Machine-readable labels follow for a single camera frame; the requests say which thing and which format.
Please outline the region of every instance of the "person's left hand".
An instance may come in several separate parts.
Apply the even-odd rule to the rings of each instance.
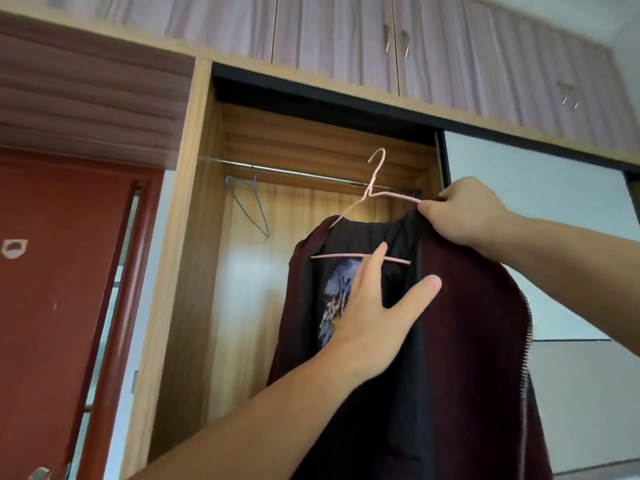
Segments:
[[[430,275],[416,283],[393,307],[382,306],[381,268],[387,243],[365,257],[351,284],[347,308],[319,355],[338,358],[359,385],[388,368],[409,329],[442,287]]]

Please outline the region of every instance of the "closet rod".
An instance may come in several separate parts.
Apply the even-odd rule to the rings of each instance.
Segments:
[[[201,160],[224,163],[226,165],[233,165],[240,168],[251,169],[254,171],[267,171],[270,173],[279,173],[281,175],[289,175],[291,177],[308,178],[309,180],[320,180],[322,182],[331,182],[334,184],[351,185],[352,187],[366,187],[368,185],[368,183],[366,182],[357,182],[356,180],[347,180],[345,178],[325,177],[324,175],[315,175],[313,173],[305,173],[303,171],[285,170],[283,168],[272,168],[272,167],[262,166],[262,165],[253,165],[251,163],[240,163],[240,162],[233,162],[229,160],[220,160],[219,158],[203,158]],[[378,184],[374,184],[373,186],[379,189],[393,190],[396,192],[407,193],[409,195],[414,195],[416,193],[415,190],[412,190],[412,189],[409,189],[409,190],[397,189],[395,187],[388,187],[386,185],[378,185]]]

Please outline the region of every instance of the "pink clothes hanger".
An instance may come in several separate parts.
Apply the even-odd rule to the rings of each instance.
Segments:
[[[378,171],[382,167],[382,164],[385,162],[385,157],[387,156],[387,152],[385,151],[385,149],[384,148],[379,148],[373,153],[371,158],[369,158],[368,163],[371,163],[371,161],[373,160],[373,157],[375,157],[378,154],[378,152],[382,152],[382,158],[380,158],[380,163],[378,163],[378,166],[374,170],[373,176],[371,177],[371,181],[367,185],[367,188],[364,190],[364,195],[362,196],[362,198],[359,201],[356,201],[356,202],[352,203],[347,208],[347,210],[345,210],[340,215],[340,217],[338,217],[333,222],[333,224],[331,224],[329,229],[331,229],[333,226],[338,224],[338,221],[341,218],[345,217],[345,215],[347,214],[348,211],[353,209],[360,202],[363,202],[367,197],[380,197],[382,195],[386,195],[386,196],[389,196],[389,197],[395,197],[395,198],[401,198],[401,199],[404,199],[404,200],[409,200],[409,201],[414,202],[414,203],[420,203],[421,202],[420,199],[418,199],[418,198],[409,197],[408,195],[396,194],[396,193],[393,193],[393,192],[378,192],[378,193],[375,193],[375,194],[372,193],[373,184],[376,181],[376,176],[378,175]],[[321,254],[321,255],[318,255],[318,256],[311,256],[311,259],[322,259],[322,258],[364,258],[366,256],[371,256],[371,255],[370,254],[359,254],[359,253]],[[407,261],[406,259],[398,259],[398,258],[392,258],[392,257],[387,257],[387,256],[385,256],[385,261],[398,262],[398,263],[401,263],[401,264],[411,264],[411,261]]]

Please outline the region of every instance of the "white sticker on door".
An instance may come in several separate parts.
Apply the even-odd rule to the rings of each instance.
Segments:
[[[4,239],[2,255],[7,259],[16,259],[27,251],[27,239]]]

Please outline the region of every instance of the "hand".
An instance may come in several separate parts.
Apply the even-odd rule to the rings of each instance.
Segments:
[[[342,319],[318,356],[336,360],[356,387],[384,371],[398,354],[409,329],[442,286],[431,275],[416,283],[393,308],[382,306],[381,268],[387,243],[363,259],[351,284]]]
[[[425,200],[418,210],[434,229],[451,242],[471,246],[487,256],[487,243],[496,226],[518,217],[497,195],[474,177],[464,177],[440,192],[446,202]]]

